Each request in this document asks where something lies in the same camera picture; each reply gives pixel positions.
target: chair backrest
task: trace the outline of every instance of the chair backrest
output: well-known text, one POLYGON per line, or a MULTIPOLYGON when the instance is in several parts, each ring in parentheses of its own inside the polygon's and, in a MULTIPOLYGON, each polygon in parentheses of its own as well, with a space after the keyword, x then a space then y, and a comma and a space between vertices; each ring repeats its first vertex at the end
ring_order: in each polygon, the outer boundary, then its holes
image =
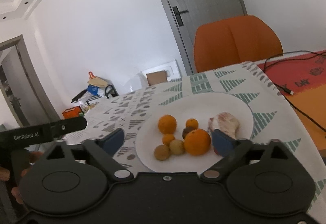
POLYGON ((196 32, 194 59, 197 72, 266 59, 282 52, 278 36, 253 15, 205 24, 196 32))

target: white plate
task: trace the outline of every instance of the white plate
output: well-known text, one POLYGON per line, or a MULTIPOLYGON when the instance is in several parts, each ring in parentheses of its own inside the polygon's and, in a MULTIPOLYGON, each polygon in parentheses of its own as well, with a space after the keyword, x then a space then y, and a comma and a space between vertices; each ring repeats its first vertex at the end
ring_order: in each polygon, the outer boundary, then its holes
POLYGON ((176 139, 182 140, 182 131, 189 118, 198 120, 199 128, 207 130, 210 117, 229 112, 240 122, 237 138, 249 139, 254 127, 254 118, 249 106, 239 98, 225 93, 195 94, 181 98, 166 106, 158 106, 143 124, 136 137, 136 152, 141 162, 150 170, 160 173, 197 172, 201 174, 222 157, 214 153, 213 147, 204 155, 191 156, 185 153, 171 155, 166 161, 154 157, 154 149, 162 144, 162 133, 157 127, 161 116, 169 114, 177 120, 176 139))

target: red and orange cloth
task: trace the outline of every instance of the red and orange cloth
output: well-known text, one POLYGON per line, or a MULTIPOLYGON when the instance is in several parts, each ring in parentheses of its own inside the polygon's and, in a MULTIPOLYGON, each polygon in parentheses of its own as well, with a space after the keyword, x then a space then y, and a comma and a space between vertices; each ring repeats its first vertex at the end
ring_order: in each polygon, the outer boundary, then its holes
MULTIPOLYGON (((291 57, 291 59, 310 57, 313 57, 313 54, 295 56, 291 57)), ((262 63, 258 67, 263 70, 264 64, 262 63)), ((286 98, 326 128, 326 56, 317 56, 301 61, 280 62, 268 68, 266 75, 274 83, 292 90, 294 95, 284 94, 286 98)), ((298 111, 296 112, 319 152, 326 156, 326 133, 307 117, 298 111)))

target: black door handle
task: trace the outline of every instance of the black door handle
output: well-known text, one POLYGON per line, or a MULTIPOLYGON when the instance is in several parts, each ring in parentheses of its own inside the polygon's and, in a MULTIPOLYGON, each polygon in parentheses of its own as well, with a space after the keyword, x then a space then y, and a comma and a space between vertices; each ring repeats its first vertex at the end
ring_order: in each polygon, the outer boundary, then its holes
POLYGON ((175 14, 175 18, 177 19, 179 27, 182 27, 184 24, 181 18, 181 14, 188 13, 189 11, 188 10, 179 11, 178 7, 172 7, 172 9, 175 14))

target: screw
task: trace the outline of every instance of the screw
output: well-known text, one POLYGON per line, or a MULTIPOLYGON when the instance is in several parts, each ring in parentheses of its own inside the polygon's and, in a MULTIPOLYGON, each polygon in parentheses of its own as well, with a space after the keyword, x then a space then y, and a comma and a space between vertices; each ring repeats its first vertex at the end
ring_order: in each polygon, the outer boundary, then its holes
POLYGON ((115 172, 115 177, 118 178, 127 178, 130 175, 130 172, 128 170, 117 170, 115 172))
POLYGON ((164 176, 163 177, 163 180, 164 181, 171 181, 172 180, 172 177, 171 176, 164 176))
POLYGON ((220 176, 220 173, 216 170, 207 170, 204 172, 204 176, 206 178, 218 178, 220 176))

